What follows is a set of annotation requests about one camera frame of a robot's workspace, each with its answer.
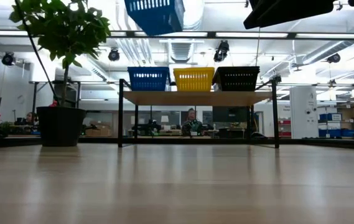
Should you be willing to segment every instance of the ceiling duct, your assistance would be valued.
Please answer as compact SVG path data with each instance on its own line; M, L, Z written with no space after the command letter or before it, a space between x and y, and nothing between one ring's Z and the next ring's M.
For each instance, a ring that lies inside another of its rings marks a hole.
M202 25L204 0L184 0L184 30L199 30ZM187 63L193 55L195 44L171 43L170 56L175 63Z
M305 55L300 60L297 59L298 66L301 65L309 65L315 62L318 62L322 59L328 58L337 52L346 49L354 45L354 40L346 40L346 41L331 41L328 44L318 48L317 50Z

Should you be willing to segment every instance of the computer monitor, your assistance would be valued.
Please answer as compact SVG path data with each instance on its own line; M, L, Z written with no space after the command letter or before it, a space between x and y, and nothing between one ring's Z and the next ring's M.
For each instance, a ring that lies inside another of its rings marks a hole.
M246 107L213 106L213 122L246 122Z

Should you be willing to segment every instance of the black basket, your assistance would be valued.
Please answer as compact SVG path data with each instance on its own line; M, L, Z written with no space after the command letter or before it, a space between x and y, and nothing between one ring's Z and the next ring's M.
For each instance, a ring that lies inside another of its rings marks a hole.
M219 67L213 77L221 91L255 91L259 67Z

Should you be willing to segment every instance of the wooden shelf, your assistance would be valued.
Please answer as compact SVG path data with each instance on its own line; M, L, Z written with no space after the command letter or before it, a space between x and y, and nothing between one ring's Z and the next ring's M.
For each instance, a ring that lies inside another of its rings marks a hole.
M143 106L251 106L272 97L271 92L125 91L124 97Z

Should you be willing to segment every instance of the potted plant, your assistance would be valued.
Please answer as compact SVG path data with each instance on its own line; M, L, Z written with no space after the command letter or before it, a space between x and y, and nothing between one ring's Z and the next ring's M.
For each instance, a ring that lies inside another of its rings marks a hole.
M76 146L81 134L84 110L65 106L67 78L71 64L81 67L77 55L97 58L96 49L110 35L109 20L102 11L88 7L88 0L15 0L9 16L23 24L30 37L38 38L40 49L50 52L50 59L62 59L62 96L59 106L38 107L43 146Z

